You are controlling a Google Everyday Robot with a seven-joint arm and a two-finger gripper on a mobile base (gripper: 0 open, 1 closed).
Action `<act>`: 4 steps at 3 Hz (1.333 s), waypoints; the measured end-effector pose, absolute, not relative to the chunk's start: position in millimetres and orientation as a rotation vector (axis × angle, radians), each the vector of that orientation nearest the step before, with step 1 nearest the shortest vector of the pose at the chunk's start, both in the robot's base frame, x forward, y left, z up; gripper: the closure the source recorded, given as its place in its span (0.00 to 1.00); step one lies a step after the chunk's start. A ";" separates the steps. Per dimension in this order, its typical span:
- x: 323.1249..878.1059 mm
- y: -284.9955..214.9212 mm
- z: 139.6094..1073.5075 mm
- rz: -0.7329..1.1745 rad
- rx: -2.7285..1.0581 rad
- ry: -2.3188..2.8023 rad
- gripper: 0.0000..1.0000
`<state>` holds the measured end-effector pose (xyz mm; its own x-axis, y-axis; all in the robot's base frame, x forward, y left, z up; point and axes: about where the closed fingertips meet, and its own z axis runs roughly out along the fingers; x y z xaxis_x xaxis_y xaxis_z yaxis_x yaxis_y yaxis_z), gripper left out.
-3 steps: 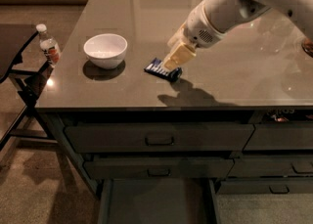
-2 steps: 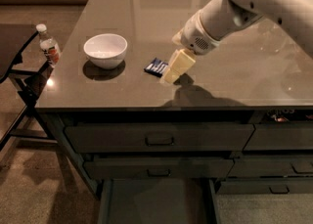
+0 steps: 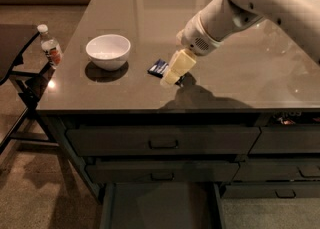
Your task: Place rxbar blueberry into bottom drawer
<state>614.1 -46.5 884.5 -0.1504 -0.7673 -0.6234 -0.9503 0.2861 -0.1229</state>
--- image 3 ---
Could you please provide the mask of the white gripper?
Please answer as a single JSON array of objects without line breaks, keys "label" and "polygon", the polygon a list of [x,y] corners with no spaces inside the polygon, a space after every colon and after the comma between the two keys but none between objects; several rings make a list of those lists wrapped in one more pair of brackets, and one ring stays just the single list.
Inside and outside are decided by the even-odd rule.
[{"label": "white gripper", "polygon": [[216,15],[200,11],[193,16],[177,33],[177,39],[186,49],[173,54],[160,84],[164,87],[173,86],[196,64],[197,56],[206,56],[217,49],[222,44],[218,33]]}]

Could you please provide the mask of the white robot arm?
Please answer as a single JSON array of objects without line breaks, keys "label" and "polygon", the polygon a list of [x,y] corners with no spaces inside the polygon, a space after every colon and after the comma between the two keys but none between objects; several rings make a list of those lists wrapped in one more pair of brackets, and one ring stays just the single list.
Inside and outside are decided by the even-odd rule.
[{"label": "white robot arm", "polygon": [[314,62],[320,60],[320,0],[212,0],[177,34],[182,48],[173,54],[161,84],[176,84],[199,56],[263,19],[278,25]]}]

